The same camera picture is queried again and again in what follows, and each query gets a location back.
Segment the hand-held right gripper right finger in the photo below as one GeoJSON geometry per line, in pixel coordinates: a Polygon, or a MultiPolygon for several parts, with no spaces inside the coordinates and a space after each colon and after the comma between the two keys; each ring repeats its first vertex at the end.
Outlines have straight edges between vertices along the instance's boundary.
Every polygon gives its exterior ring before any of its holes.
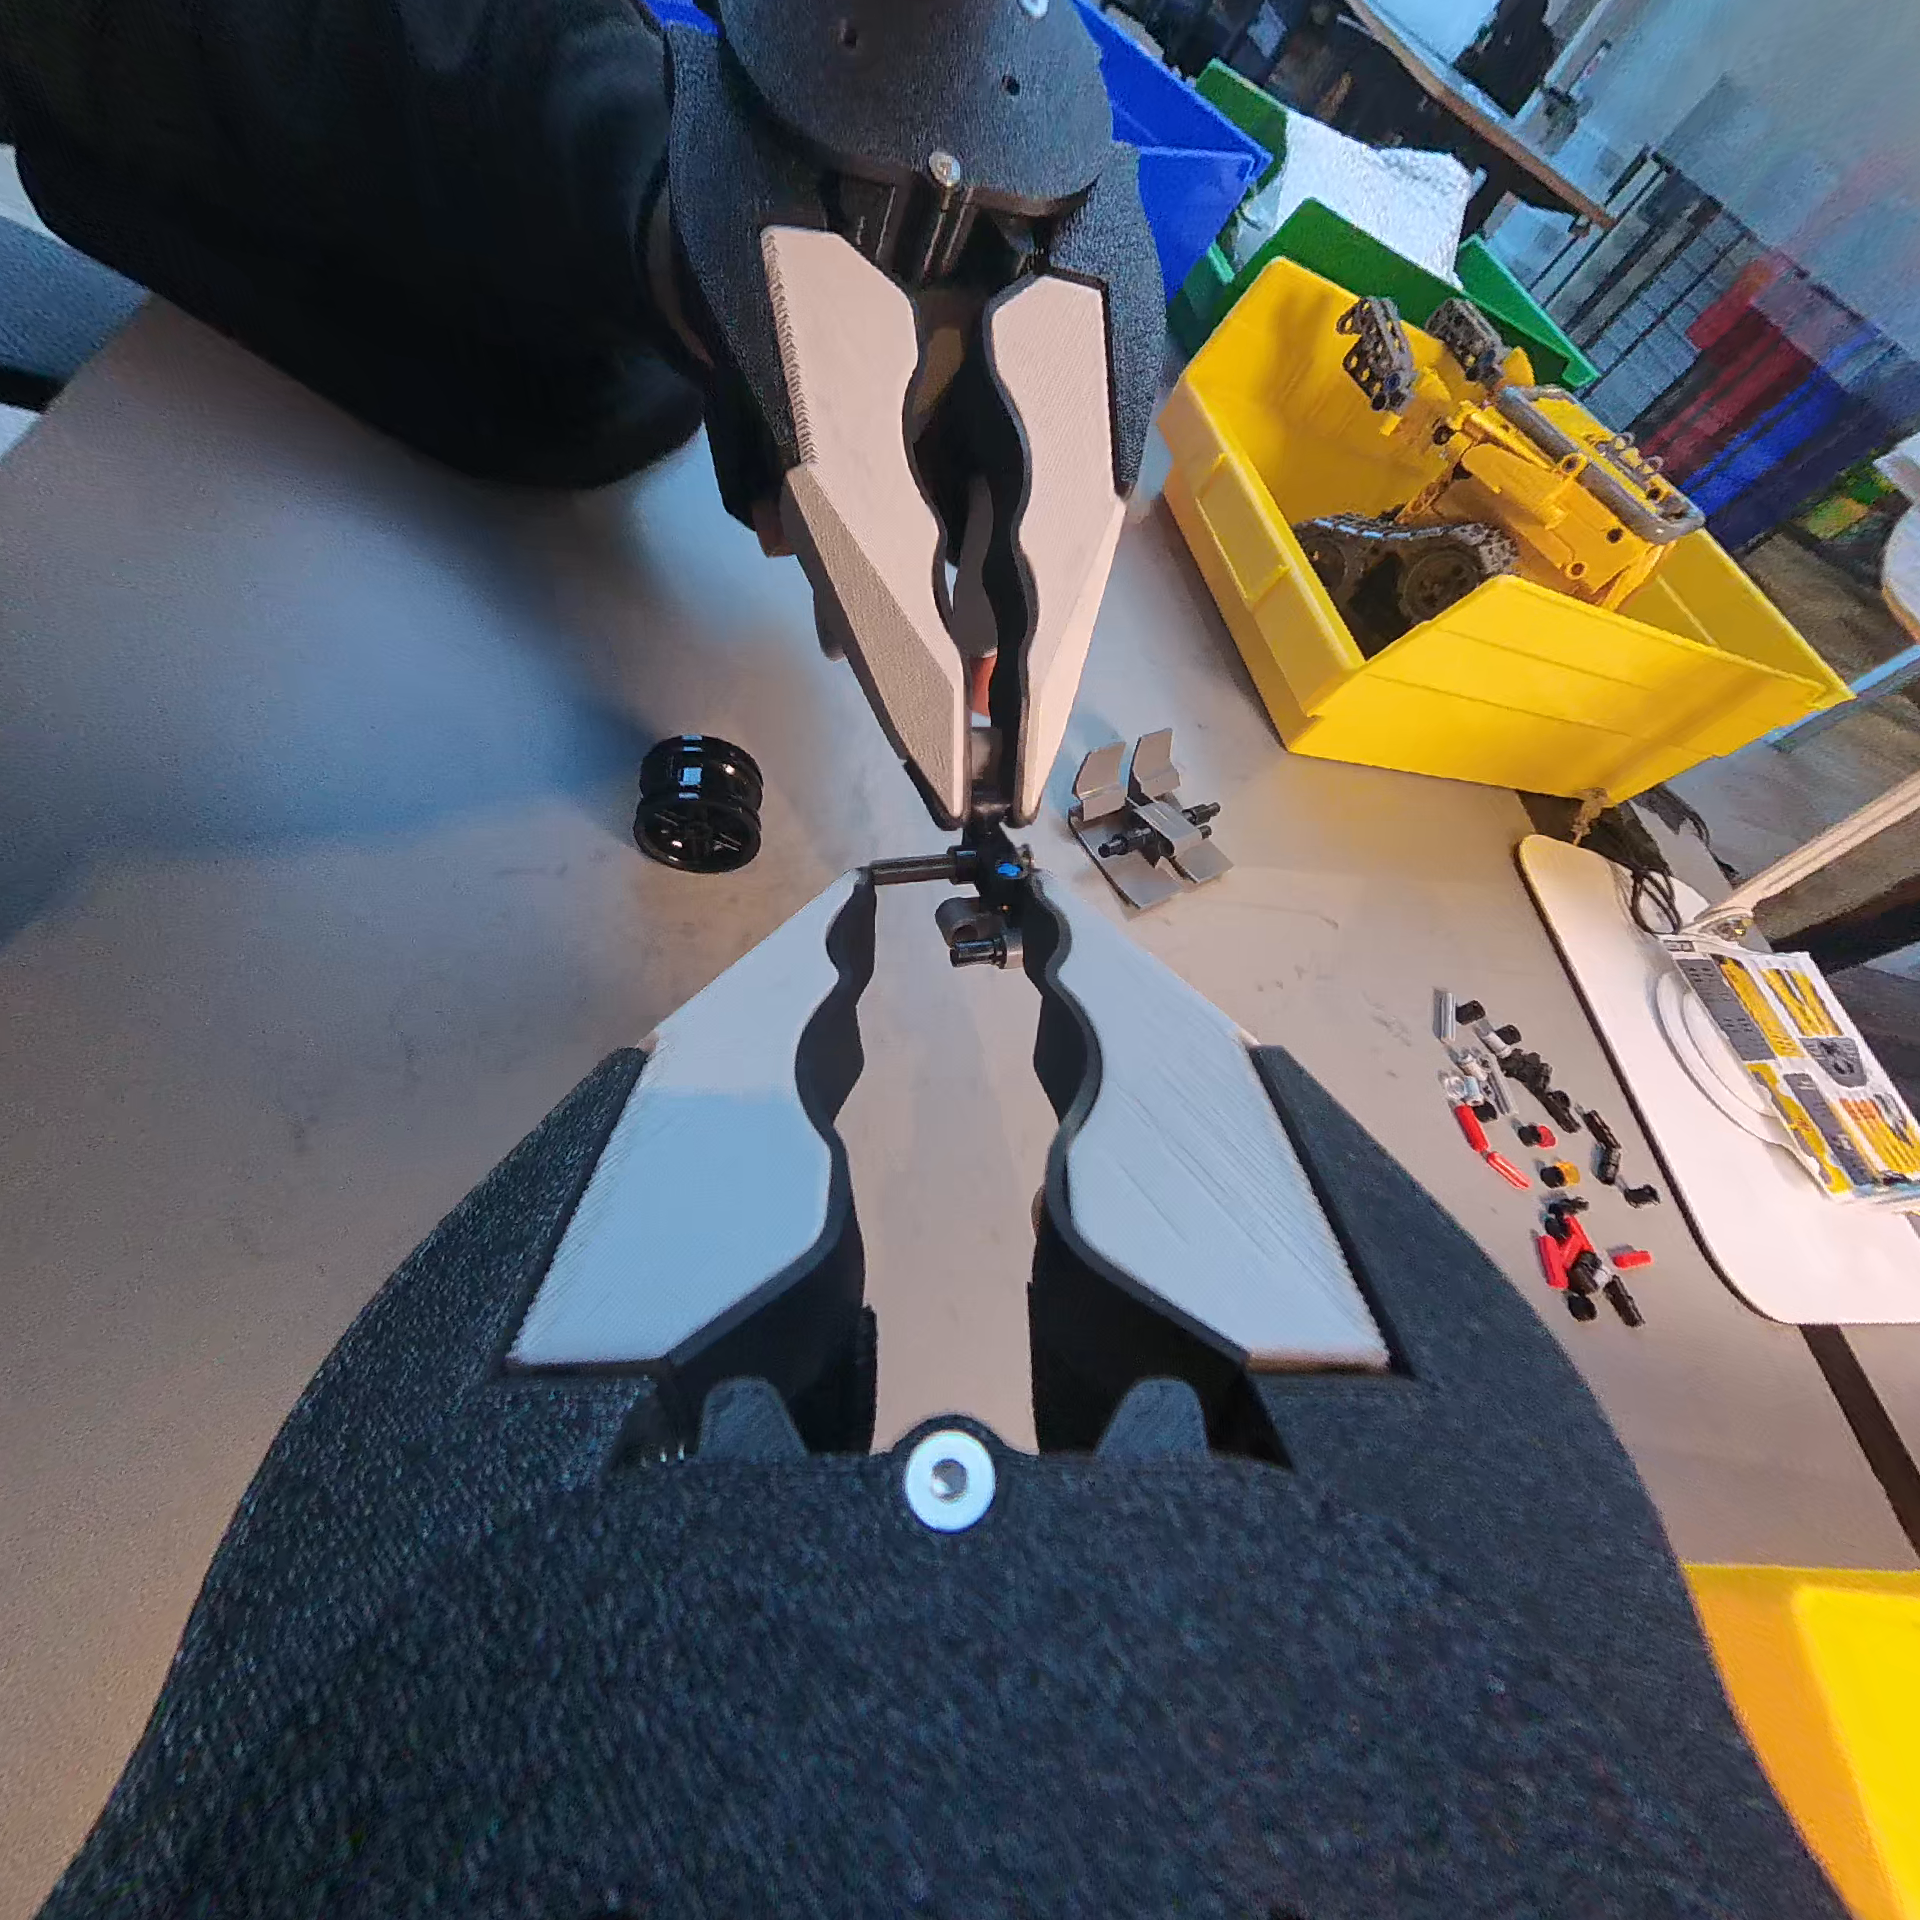
{"type": "Polygon", "coordinates": [[[1204,1444],[1275,1450],[1263,1380],[1388,1376],[1388,1332],[1257,1045],[1057,877],[1031,881],[1035,1076],[1057,1117],[1026,1288],[1042,1450],[1151,1380],[1204,1444]]]}

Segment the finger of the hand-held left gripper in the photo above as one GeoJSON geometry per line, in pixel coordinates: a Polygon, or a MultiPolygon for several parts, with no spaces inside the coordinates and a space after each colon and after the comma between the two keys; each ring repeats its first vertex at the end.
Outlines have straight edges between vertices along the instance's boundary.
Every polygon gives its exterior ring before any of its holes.
{"type": "Polygon", "coordinates": [[[1011,440],[988,459],[991,722],[1004,818],[1026,826],[1066,741],[1122,524],[1107,307],[1090,283],[1038,275],[996,295],[982,330],[989,421],[1011,440]]]}
{"type": "Polygon", "coordinates": [[[835,231],[767,227],[761,267],[799,452],[782,525],[931,817],[958,826],[969,697],[933,586],[943,533],[906,444],[922,363],[915,307],[835,231]]]}

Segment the black toy wheel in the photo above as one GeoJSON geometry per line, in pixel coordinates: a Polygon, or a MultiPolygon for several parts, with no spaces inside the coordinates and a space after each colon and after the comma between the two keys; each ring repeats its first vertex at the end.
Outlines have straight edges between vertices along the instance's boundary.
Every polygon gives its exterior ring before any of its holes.
{"type": "Polygon", "coordinates": [[[679,873],[738,873],[761,850],[757,760],[710,733],[663,737],[639,761],[633,844],[679,873]]]}

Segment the small black grey brick assembly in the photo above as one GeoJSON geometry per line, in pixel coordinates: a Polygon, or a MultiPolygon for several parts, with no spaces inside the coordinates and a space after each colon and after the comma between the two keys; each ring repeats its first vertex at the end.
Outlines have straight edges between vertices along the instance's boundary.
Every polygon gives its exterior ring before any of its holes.
{"type": "Polygon", "coordinates": [[[1009,970],[1022,959],[1033,860],[996,821],[972,824],[941,853],[881,857],[861,869],[874,887],[941,885],[934,907],[954,970],[1009,970]]]}

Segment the background wooden desk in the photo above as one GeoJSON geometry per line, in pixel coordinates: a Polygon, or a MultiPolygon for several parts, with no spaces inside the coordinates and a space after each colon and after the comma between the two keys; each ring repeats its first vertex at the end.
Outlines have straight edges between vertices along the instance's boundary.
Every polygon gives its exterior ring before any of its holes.
{"type": "Polygon", "coordinates": [[[1564,212],[1572,233],[1607,233],[1620,216],[1575,185],[1554,161],[1538,152],[1518,121],[1502,112],[1482,88],[1461,79],[1426,42],[1405,32],[1381,8],[1342,2],[1339,15],[1381,45],[1409,81],[1484,159],[1471,195],[1465,233],[1482,233],[1507,202],[1537,211],[1564,212]]]}

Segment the dark metal rod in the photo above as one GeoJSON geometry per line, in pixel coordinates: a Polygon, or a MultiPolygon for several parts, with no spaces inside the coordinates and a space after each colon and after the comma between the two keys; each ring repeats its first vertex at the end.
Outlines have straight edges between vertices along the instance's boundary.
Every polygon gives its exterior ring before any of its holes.
{"type": "Polygon", "coordinates": [[[1154,873],[1190,881],[1193,861],[1210,848],[1219,805],[1178,808],[1163,801],[1127,805],[1116,826],[1094,836],[1094,857],[1116,865],[1131,860],[1154,873]]]}

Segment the pile of small toy bricks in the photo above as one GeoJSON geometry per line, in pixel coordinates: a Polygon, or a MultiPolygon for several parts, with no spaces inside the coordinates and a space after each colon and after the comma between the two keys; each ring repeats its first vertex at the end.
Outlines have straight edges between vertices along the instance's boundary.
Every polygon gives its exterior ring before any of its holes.
{"type": "Polygon", "coordinates": [[[1614,1197],[1627,1209],[1660,1207],[1658,1184],[1627,1184],[1619,1131],[1558,1084],[1518,1025],[1491,1018],[1477,996],[1431,993],[1431,1036],[1442,1060],[1438,1089],[1458,1136],[1531,1209],[1531,1258],[1542,1285],[1578,1325],[1604,1314],[1638,1331],[1646,1314],[1629,1279],[1651,1272],[1653,1253],[1607,1243],[1593,1207],[1614,1197]]]}

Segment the green plastic bin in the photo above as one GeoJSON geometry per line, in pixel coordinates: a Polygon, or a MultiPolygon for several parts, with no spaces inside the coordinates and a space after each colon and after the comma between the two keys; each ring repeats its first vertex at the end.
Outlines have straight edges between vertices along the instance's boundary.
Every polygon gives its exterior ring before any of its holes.
{"type": "MultiPolygon", "coordinates": [[[[1219,59],[1202,68],[1196,92],[1269,152],[1270,163],[1238,211],[1279,170],[1285,105],[1219,59]]],[[[1595,383],[1583,353],[1477,236],[1463,236],[1457,255],[1458,285],[1446,285],[1309,199],[1285,219],[1275,237],[1236,267],[1230,255],[1236,211],[1169,305],[1169,332],[1187,353],[1197,353],[1263,267],[1283,257],[1353,298],[1391,299],[1413,327],[1426,327],[1436,307],[1463,298],[1489,319],[1509,348],[1527,355],[1538,383],[1571,393],[1583,393],[1595,383]]]]}

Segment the bubble wrap sheet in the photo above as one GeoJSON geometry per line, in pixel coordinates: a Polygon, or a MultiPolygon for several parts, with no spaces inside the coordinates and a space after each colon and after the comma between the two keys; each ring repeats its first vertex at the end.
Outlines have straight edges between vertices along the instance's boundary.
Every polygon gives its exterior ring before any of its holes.
{"type": "Polygon", "coordinates": [[[1283,107],[1279,170],[1238,211],[1231,261],[1243,267],[1308,202],[1332,211],[1409,263],[1458,285],[1474,172],[1445,152],[1374,148],[1283,107]]]}

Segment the yellow toy robot model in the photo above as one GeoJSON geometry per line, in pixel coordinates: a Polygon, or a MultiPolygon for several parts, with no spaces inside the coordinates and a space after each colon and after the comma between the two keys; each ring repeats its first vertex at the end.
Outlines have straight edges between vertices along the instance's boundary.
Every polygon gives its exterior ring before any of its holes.
{"type": "Polygon", "coordinates": [[[1660,459],[1587,421],[1569,392],[1511,378],[1505,344],[1471,303],[1442,303],[1428,327],[1463,392],[1414,363],[1386,298],[1353,299],[1335,332],[1383,434],[1426,459],[1398,505],[1291,529],[1366,657],[1499,579],[1620,610],[1676,544],[1705,530],[1705,512],[1660,459]]]}

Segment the yellow plastic bin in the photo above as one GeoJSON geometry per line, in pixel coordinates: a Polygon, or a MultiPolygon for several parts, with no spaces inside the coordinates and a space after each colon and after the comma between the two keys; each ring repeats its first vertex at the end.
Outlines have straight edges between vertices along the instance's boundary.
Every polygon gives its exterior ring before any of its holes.
{"type": "Polygon", "coordinates": [[[1918,1916],[1918,1573],[1685,1567],[1718,1679],[1849,1914],[1918,1916]]]}
{"type": "MultiPolygon", "coordinates": [[[[1366,657],[1291,533],[1423,480],[1342,369],[1353,299],[1275,258],[1161,413],[1163,498],[1294,752],[1617,805],[1851,700],[1705,529],[1620,610],[1499,579],[1366,657]]],[[[1441,344],[1409,335],[1461,393],[1441,344]]]]}

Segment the white book stand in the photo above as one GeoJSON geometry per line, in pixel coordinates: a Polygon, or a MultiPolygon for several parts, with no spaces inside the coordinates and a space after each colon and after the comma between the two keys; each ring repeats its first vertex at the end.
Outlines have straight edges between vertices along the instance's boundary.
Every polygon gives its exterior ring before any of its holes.
{"type": "Polygon", "coordinates": [[[1822,1197],[1770,1092],[1597,853],[1529,835],[1519,875],[1617,1073],[1653,1183],[1714,1276],[1782,1325],[1914,1328],[1915,1216],[1822,1197]]]}

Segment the yellow sticker sheet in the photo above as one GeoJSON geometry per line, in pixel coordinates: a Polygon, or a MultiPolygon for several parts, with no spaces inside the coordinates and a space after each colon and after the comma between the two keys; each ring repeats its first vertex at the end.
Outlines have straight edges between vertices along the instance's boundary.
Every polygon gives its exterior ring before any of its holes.
{"type": "Polygon", "coordinates": [[[1658,935],[1700,1015],[1782,1148],[1835,1205],[1918,1212],[1918,1123],[1905,1092],[1799,951],[1754,951],[1676,930],[1658,935]]]}

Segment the red and blue stacked bins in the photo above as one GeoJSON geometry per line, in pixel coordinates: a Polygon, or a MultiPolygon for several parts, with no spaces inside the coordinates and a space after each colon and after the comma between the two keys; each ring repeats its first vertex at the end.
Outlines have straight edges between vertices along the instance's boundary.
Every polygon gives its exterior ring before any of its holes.
{"type": "Polygon", "coordinates": [[[1686,344],[1629,432],[1730,553],[1915,428],[1915,349],[1782,255],[1745,263],[1686,344]]]}

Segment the grey office chair seat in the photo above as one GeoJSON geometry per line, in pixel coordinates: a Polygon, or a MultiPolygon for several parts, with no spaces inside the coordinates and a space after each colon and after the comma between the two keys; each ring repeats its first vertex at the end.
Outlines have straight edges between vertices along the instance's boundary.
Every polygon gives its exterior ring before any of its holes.
{"type": "Polygon", "coordinates": [[[51,233],[2,219],[4,452],[149,298],[149,290],[51,233]]]}

